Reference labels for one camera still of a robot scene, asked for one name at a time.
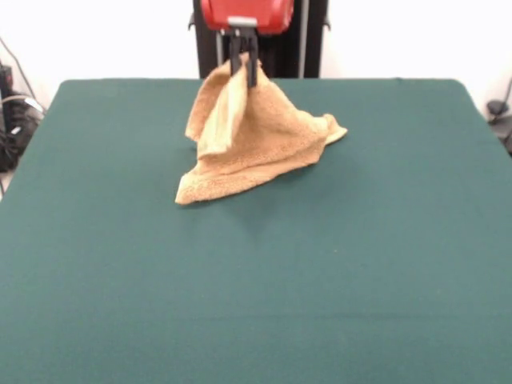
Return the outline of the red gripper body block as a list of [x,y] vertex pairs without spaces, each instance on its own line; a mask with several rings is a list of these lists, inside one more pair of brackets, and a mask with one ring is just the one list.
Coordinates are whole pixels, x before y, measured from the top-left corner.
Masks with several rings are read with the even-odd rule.
[[294,13],[294,0],[202,0],[200,5],[205,23],[218,31],[241,27],[281,34]]

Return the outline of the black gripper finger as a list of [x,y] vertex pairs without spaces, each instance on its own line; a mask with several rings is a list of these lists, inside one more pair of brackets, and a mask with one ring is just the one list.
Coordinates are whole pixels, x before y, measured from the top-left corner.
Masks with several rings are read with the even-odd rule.
[[230,37],[230,71],[234,76],[242,66],[240,53],[242,48],[242,36],[240,34],[233,34]]
[[248,72],[247,86],[255,87],[258,76],[258,36],[256,34],[248,34],[246,40],[249,53],[249,59],[246,64]]

